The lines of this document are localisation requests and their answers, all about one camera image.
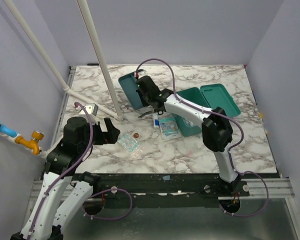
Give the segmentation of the teal divided tray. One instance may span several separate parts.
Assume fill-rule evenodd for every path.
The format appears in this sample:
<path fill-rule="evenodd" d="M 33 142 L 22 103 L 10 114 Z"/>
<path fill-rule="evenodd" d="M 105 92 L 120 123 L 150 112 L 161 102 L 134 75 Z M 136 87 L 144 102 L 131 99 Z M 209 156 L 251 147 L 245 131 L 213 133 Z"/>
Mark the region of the teal divided tray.
<path fill-rule="evenodd" d="M 130 105 L 134 110 L 139 110 L 141 108 L 149 106 L 139 95 L 138 85 L 136 83 L 137 79 L 135 73 L 131 72 L 126 75 L 121 76 L 118 79 L 124 94 L 126 95 Z"/>

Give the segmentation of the teal medicine kit box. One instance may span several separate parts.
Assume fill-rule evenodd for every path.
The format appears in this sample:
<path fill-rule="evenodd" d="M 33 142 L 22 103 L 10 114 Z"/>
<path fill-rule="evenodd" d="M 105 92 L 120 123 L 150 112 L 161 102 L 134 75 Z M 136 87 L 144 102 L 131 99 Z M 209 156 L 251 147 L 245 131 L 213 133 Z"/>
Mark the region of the teal medicine kit box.
<path fill-rule="evenodd" d="M 223 84 L 202 85 L 201 87 L 192 87 L 178 91 L 177 94 L 197 105 L 215 109 L 220 107 L 224 109 L 226 115 L 230 118 L 237 117 L 241 114 L 239 107 L 236 105 L 233 97 L 228 93 Z M 202 131 L 198 126 L 187 127 L 184 117 L 174 115 L 177 126 L 184 137 L 190 137 L 200 134 Z"/>

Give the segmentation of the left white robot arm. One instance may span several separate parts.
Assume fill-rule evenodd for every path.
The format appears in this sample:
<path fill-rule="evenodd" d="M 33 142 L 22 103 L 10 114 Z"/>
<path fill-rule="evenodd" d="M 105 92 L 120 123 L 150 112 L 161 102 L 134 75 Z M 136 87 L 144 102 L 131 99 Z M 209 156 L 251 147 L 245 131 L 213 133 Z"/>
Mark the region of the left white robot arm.
<path fill-rule="evenodd" d="M 102 131 L 100 122 L 89 122 L 81 116 L 67 120 L 61 140 L 46 158 L 42 186 L 32 213 L 23 229 L 11 239 L 62 240 L 65 228 L 79 207 L 88 197 L 100 194 L 100 176 L 86 171 L 80 176 L 78 186 L 61 201 L 91 147 L 117 142 L 120 130 L 108 117 L 104 123 L 106 131 Z"/>

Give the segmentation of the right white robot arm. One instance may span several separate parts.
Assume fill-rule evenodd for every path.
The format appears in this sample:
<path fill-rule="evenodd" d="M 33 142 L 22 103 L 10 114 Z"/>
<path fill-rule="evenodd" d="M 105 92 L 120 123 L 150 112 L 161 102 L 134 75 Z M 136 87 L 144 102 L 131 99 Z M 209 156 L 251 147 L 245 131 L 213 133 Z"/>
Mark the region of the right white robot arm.
<path fill-rule="evenodd" d="M 237 192 L 241 177 L 229 154 L 233 128 L 225 111 L 195 104 L 167 88 L 160 90 L 148 75 L 135 77 L 139 97 L 156 112 L 178 115 L 201 128 L 203 144 L 213 152 L 219 168 L 218 189 L 226 196 Z"/>

